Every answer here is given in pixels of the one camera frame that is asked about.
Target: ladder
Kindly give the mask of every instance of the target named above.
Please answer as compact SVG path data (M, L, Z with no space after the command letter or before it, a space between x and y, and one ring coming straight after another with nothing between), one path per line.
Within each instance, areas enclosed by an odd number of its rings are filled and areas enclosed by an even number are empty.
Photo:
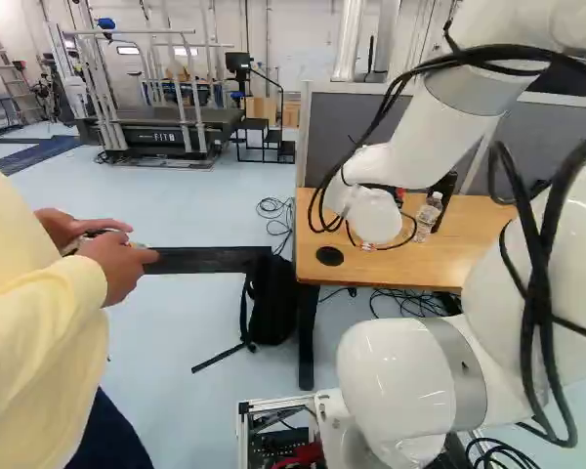
M7 51L0 41L0 80L4 84L7 94L13 101L21 123L30 124L42 120L43 108L30 91L23 68L16 66L9 60Z

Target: window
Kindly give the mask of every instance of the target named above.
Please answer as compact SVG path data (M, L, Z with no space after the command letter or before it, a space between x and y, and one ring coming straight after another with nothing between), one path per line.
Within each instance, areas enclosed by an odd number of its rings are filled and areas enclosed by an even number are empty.
M117 54L120 56L137 56L139 49L133 46L117 46Z
M197 56L197 48L191 47L191 55L193 57ZM184 47L176 46L174 47L174 53L179 57L186 57L187 50ZM134 46L117 46L117 54L120 56L137 56L139 54L139 49Z
M197 48L196 47L189 47L188 49L191 51L191 55L193 57L197 56ZM177 46L174 48L174 53L177 56L186 57L187 56L187 49L185 49L184 47Z

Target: backpack strap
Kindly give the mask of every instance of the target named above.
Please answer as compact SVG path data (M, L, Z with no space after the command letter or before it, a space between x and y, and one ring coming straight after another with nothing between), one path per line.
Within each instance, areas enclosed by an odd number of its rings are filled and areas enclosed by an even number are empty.
M241 292L241 307L238 315L239 329L241 331L241 342L249 349L250 352L256 352L256 346L252 343L249 331L247 330L247 299L245 295L248 294L250 298L254 299L254 289L252 288L252 279L248 274L245 276L243 283L243 291Z
M241 291L241 305L240 305L240 313L239 313L239 328L241 330L241 343L231 347L221 354L216 355L212 359L207 360L206 362L202 362L197 364L191 369L191 373L195 374L198 371L210 366L211 364L215 364L216 362L220 362L221 360L229 357L232 354L235 354L239 350L247 348L250 352L256 352L256 345L252 343L250 339L249 331L247 330L247 299L245 295L249 295L250 298L254 299L254 288L252 288L252 277L248 273L245 276L245 281L243 282L243 290Z

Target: gray floor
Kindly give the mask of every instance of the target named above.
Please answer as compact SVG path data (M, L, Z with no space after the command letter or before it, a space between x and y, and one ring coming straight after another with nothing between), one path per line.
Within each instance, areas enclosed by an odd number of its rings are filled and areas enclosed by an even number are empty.
M36 124L7 138L73 132ZM8 154L6 147L0 145L0 157ZM211 172L119 168L94 163L99 150L73 149L11 180L34 208L56 206L83 218L116 217L134 225L134 240L151 246L279 243L266 234L255 205L266 196L294 193L293 166L237 163L230 152ZM294 341L256 355L241 352L191 375L192 365L238 340L241 284L241 275L145 277L126 302L108 309L111 362L103 385L134 423L157 469L236 467L236 402L301 393ZM331 290L324 288L322 295ZM361 289L355 299L341 293L319 305L317 389L337 386L339 338L370 318L368 298L369 290ZM382 301L378 314L396 317L395 305ZM487 434L533 454L542 467L586 467L586 382L571 386L568 396L580 429L576 451L546 446L513 426Z

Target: robotic arm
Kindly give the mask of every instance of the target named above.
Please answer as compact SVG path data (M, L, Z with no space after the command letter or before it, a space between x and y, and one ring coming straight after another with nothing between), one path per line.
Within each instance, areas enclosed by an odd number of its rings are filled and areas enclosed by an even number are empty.
M461 48L508 43L559 52L586 49L586 0L466 0L451 35ZM522 70L548 66L499 64ZM333 177L324 203L344 214L363 240L390 241L401 228L395 203L385 192L358 184L430 186L534 79L471 66L425 75L391 140L360 148L343 175ZM536 220L543 217L548 195L532 203ZM518 220L506 230L505 243L527 284L532 265ZM566 195L548 274L557 316L586 329L586 166ZM362 322L341 341L337 369L344 405L373 452L390 467L425 466L441 451L448 432L533 414L522 382L525 300L497 243L473 268L462 301L465 314L460 317ZM586 377L586 337L561 327L555 335L562 383ZM537 398L546 404L549 386L540 351L532 361Z
M450 32L460 48L520 44L558 52L586 49L586 0L466 0ZM447 44L444 51L451 52ZM498 64L536 71L549 65ZM392 138L360 148L344 165L343 178L339 175L330 182L324 203L336 213L347 213L364 241L390 241L401 230L397 207L386 192L357 184L406 189L430 186L476 144L537 76L511 76L467 65L428 73Z

